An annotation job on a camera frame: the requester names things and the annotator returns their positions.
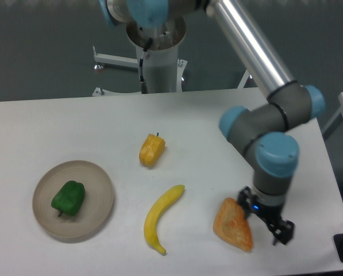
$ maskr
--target table surface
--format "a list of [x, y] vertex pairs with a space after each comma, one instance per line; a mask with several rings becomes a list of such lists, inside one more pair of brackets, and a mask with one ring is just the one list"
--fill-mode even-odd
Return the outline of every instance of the table surface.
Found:
[[[265, 104], [258, 89], [0, 102], [0, 275], [285, 275], [343, 270], [333, 235], [343, 232], [343, 205], [318, 124], [290, 131], [299, 166], [284, 219], [294, 239], [272, 246], [272, 235], [249, 218], [254, 249], [247, 254], [212, 230], [226, 197], [252, 183], [253, 170], [218, 129], [234, 105]], [[166, 150], [153, 169], [138, 160], [149, 133]], [[101, 166], [113, 181], [111, 216], [94, 237], [59, 242], [38, 225], [32, 196], [40, 178], [69, 160]], [[166, 256], [143, 237], [148, 210], [171, 186], [183, 197], [159, 221]]]

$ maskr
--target white metal stand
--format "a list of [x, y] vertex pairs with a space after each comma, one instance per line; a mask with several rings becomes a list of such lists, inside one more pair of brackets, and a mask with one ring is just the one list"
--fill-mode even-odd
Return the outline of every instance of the white metal stand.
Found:
[[332, 135], [332, 133], [340, 126], [342, 122], [343, 117], [341, 113], [341, 107], [339, 107], [321, 130], [324, 141], [326, 141]]
[[251, 77], [252, 77], [252, 76], [250, 75], [250, 73], [248, 72], [248, 70], [245, 70], [244, 75], [242, 76], [241, 81], [240, 81], [240, 83], [239, 83], [239, 85], [238, 85], [237, 88], [238, 88], [238, 89], [244, 88], [246, 82], [247, 82], [248, 79], [251, 78]]
[[[94, 53], [94, 60], [97, 63], [97, 65], [95, 66], [95, 70], [96, 68], [99, 68], [99, 70], [102, 70], [105, 64], [109, 64], [113, 66], [123, 66], [123, 67], [128, 67], [128, 68], [138, 68], [137, 59], [97, 53], [94, 46], [93, 46], [93, 53]], [[176, 92], [183, 91], [182, 89], [182, 82], [184, 81], [183, 73], [187, 64], [188, 64], [188, 61], [183, 60], [183, 59], [178, 59], [178, 63], [177, 63], [178, 70], [176, 73]], [[97, 96], [109, 96], [109, 95], [119, 95], [119, 94], [134, 94], [134, 93], [117, 93], [117, 92], [103, 90], [100, 87], [97, 87], [94, 90], [92, 96], [97, 97]]]

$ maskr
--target cable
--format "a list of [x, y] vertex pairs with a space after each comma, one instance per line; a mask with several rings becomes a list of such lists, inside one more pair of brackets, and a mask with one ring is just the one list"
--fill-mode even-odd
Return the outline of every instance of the cable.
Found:
[[143, 77], [143, 60], [146, 57], [146, 53], [148, 49], [151, 47], [153, 43], [153, 39], [148, 39], [145, 47], [143, 48], [143, 52], [141, 55], [141, 58], [139, 59], [139, 76], [140, 76], [140, 82], [144, 82], [144, 77]]

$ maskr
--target bread slice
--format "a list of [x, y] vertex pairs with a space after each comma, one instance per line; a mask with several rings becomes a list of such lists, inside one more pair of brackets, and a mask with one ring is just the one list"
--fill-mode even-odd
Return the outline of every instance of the bread slice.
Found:
[[246, 252], [253, 248], [252, 233], [244, 211], [233, 198], [226, 198], [213, 222], [213, 231], [223, 241]]

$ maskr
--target yellow banana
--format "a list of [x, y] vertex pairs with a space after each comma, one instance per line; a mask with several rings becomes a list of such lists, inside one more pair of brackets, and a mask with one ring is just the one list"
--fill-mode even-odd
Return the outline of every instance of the yellow banana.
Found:
[[144, 221], [144, 237], [153, 249], [161, 255], [166, 254], [166, 249], [162, 247], [157, 237], [156, 226], [162, 214], [174, 204], [184, 193], [184, 185], [176, 185], [164, 193], [151, 207]]

